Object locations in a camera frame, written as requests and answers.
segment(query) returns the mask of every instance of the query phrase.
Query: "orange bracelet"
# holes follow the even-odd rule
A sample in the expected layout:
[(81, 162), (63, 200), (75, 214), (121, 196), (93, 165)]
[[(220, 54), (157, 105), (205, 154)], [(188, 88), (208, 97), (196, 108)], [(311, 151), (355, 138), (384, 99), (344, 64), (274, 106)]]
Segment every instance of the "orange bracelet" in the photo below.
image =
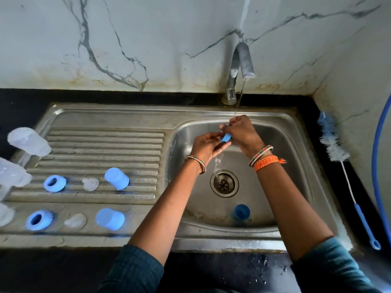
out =
[(276, 155), (270, 155), (270, 156), (267, 156), (265, 158), (262, 158), (260, 160), (258, 160), (255, 165), (254, 165), (254, 169), (255, 171), (259, 171), (261, 168), (271, 164), (271, 163), (274, 163), (274, 162), (278, 162), (278, 163), (286, 163), (285, 159), (278, 159), (278, 157)]

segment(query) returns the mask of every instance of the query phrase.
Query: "faucet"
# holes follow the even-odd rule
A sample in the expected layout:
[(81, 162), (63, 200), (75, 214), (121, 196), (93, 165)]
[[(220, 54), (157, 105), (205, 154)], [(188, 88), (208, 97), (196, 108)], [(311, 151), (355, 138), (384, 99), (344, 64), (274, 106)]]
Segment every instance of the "faucet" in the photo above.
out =
[(243, 79), (248, 80), (255, 78), (253, 62), (250, 56), (250, 49), (245, 42), (239, 42), (233, 52), (227, 89), (222, 98), (222, 103), (225, 105), (231, 106), (237, 102), (235, 84), (239, 67), (242, 69)]

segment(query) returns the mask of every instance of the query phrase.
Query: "person's left hand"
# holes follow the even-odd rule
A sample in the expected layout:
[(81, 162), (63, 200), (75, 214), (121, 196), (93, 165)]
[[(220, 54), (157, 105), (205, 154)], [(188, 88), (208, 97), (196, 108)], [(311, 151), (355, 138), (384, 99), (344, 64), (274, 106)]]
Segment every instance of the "person's left hand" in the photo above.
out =
[(205, 166), (207, 166), (213, 157), (223, 152), (231, 144), (230, 141), (220, 143), (217, 137), (222, 138), (224, 135), (225, 133), (223, 132), (210, 132), (196, 137), (190, 155), (202, 159), (205, 162)]

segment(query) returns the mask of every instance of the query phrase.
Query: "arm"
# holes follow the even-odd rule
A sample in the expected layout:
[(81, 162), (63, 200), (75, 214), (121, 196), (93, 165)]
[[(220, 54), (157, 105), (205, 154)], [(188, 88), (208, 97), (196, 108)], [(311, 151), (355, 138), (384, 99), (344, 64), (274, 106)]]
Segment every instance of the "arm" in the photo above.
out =
[[(217, 137), (222, 135), (223, 133), (208, 133), (197, 137), (191, 155), (208, 164), (231, 144), (228, 142), (218, 146), (220, 141)], [(183, 163), (177, 176), (130, 238), (130, 245), (139, 247), (162, 265), (165, 264), (194, 182), (201, 172), (202, 167), (196, 160), (187, 159)]]
[[(232, 135), (232, 138), (249, 159), (266, 147), (246, 115), (231, 118), (230, 125), (221, 125), (221, 129)], [(271, 155), (270, 151), (262, 157), (269, 155)], [(273, 163), (261, 168), (257, 172), (257, 176), (276, 218), (289, 256), (293, 261), (333, 236), (328, 226), (302, 196), (281, 164)]]

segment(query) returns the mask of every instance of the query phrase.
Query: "drain strainer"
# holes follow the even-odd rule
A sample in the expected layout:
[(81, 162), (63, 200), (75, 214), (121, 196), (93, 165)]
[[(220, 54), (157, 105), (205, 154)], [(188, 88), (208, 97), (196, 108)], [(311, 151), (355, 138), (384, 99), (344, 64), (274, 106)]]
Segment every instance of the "drain strainer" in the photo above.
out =
[(221, 170), (213, 173), (210, 187), (220, 197), (233, 197), (239, 190), (239, 181), (233, 172)]

